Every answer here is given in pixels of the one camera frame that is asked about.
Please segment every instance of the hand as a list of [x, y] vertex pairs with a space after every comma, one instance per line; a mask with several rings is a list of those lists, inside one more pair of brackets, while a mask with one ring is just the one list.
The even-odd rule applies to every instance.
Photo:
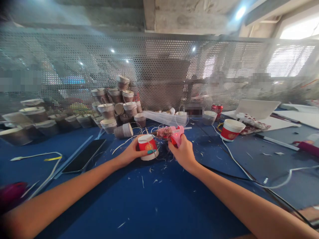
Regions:
[[194, 156], [192, 142], [187, 140], [185, 134], [182, 134], [180, 138], [181, 144], [179, 148], [175, 148], [171, 142], [168, 142], [168, 147], [175, 156], [177, 162], [189, 172], [198, 165], [198, 162]]
[[136, 158], [154, 153], [153, 150], [139, 151], [138, 138], [141, 136], [143, 136], [143, 134], [138, 135], [133, 140], [133, 142], [130, 143], [130, 145], [123, 151], [123, 153], [121, 153], [119, 156], [114, 158], [114, 160], [120, 164], [121, 168], [127, 166], [129, 163], [131, 163]]

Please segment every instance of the red and white paper cup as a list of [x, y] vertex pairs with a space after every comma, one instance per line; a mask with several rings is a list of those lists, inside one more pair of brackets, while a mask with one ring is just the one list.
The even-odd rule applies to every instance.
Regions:
[[138, 141], [139, 141], [140, 151], [156, 150], [156, 152], [154, 152], [154, 153], [151, 153], [149, 155], [141, 157], [141, 160], [149, 161], [149, 160], [156, 158], [159, 155], [159, 151], [157, 149], [153, 135], [151, 135], [151, 134], [143, 135], [143, 136], [139, 137]]
[[224, 122], [224, 127], [222, 129], [222, 133], [220, 137], [228, 142], [233, 142], [237, 135], [246, 127], [243, 123], [232, 120], [226, 119]]

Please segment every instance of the perforated metal screen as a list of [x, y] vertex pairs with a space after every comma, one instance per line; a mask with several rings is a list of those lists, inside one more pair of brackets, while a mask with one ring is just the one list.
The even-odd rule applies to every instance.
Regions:
[[90, 90], [115, 87], [118, 74], [145, 110], [241, 99], [300, 103], [318, 98], [317, 40], [4, 29], [0, 33], [0, 114], [43, 98], [50, 110], [91, 108]]

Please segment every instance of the concrete ceiling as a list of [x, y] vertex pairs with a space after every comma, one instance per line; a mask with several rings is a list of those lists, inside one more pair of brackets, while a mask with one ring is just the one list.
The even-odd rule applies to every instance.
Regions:
[[[174, 34], [234, 34], [310, 0], [16, 0], [6, 18], [16, 26], [95, 28]], [[246, 17], [235, 21], [242, 6]]]

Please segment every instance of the workbench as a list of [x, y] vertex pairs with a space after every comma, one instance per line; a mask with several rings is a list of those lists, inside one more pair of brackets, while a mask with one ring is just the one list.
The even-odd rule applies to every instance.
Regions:
[[[213, 127], [204, 126], [200, 119], [194, 120], [198, 121], [189, 121], [187, 127], [191, 126], [192, 129], [186, 130], [185, 135], [193, 143], [196, 160], [227, 174], [247, 178], [230, 158]], [[156, 123], [148, 120], [147, 124]], [[262, 134], [291, 143], [304, 140], [313, 132], [316, 130], [303, 125], [300, 128], [291, 127]], [[98, 133], [98, 127], [81, 128], [21, 147], [8, 146], [1, 141], [1, 185], [18, 181], [32, 185], [40, 180], [39, 186], [51, 173], [56, 161], [44, 162], [47, 155], [13, 162], [10, 159], [57, 151], [63, 155], [62, 164], [89, 136], [93, 135], [93, 140]], [[118, 156], [129, 145], [127, 142], [112, 155], [112, 151], [126, 139], [118, 140], [113, 134], [106, 133], [101, 138], [107, 140], [100, 150], [105, 153], [97, 155], [87, 170]], [[239, 135], [227, 145], [234, 158], [259, 182], [268, 178], [266, 186], [283, 182], [291, 168], [318, 165], [318, 159], [308, 153], [265, 142], [253, 135]], [[234, 238], [250, 233], [206, 186], [185, 171], [171, 153], [167, 153], [165, 144], [161, 144], [159, 151], [158, 159], [161, 160], [136, 159], [113, 173], [58, 217], [37, 238]], [[46, 190], [77, 175], [62, 174]], [[226, 178], [278, 204], [269, 193], [254, 183]], [[295, 208], [302, 209], [319, 204], [318, 180], [316, 170], [298, 171], [293, 173], [287, 185], [274, 191]]]

